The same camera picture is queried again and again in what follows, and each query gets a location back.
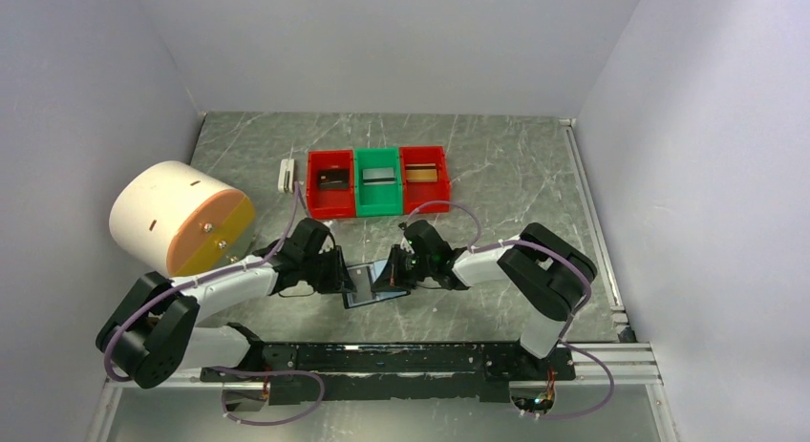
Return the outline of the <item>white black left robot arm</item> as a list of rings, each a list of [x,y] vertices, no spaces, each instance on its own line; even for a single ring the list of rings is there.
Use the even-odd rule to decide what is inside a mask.
[[[234,305],[298,284],[319,294],[353,293],[342,249],[310,218],[236,263],[187,277],[139,277],[96,337],[108,377],[151,389],[178,370],[226,368],[249,381],[265,365],[263,341],[238,323],[201,323]]]

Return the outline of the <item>black VIP card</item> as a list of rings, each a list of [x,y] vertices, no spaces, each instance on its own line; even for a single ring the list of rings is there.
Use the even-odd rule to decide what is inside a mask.
[[[369,265],[360,265],[350,270],[350,276],[355,288],[355,291],[351,293],[353,304],[365,304],[373,298],[372,269]]]

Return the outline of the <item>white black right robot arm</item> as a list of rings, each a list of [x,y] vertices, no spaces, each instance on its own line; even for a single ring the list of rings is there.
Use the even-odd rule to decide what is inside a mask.
[[[528,379],[550,369],[552,350],[592,295],[597,275],[593,261],[536,222],[512,238],[458,248],[425,220],[401,223],[400,228],[406,244],[392,246],[372,280],[373,293],[410,292],[426,280],[445,290],[508,281],[533,308],[519,338],[516,368]]]

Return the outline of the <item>red plastic bin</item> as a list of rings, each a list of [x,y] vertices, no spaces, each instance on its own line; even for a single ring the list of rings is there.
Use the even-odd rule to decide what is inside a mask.
[[[442,146],[402,146],[399,159],[404,214],[412,213],[429,201],[451,199],[451,183]]]
[[[353,156],[349,149],[309,152],[306,201],[313,218],[356,216]]]

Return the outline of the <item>green plastic bin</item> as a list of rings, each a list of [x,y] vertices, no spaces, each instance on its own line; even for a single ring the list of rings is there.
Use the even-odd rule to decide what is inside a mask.
[[[353,151],[356,216],[398,216],[403,213],[403,180],[396,147]]]

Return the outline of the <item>gold card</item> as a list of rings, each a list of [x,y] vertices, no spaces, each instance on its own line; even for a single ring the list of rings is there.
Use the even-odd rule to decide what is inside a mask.
[[[405,179],[409,183],[437,182],[437,166],[435,164],[408,164],[405,166]]]

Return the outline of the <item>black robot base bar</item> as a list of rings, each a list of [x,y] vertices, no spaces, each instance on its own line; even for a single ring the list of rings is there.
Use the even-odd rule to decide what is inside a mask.
[[[517,383],[571,381],[571,351],[539,359],[517,341],[455,343],[267,343],[241,373],[205,368],[204,383],[255,383],[271,405],[326,401],[476,398],[507,403]]]

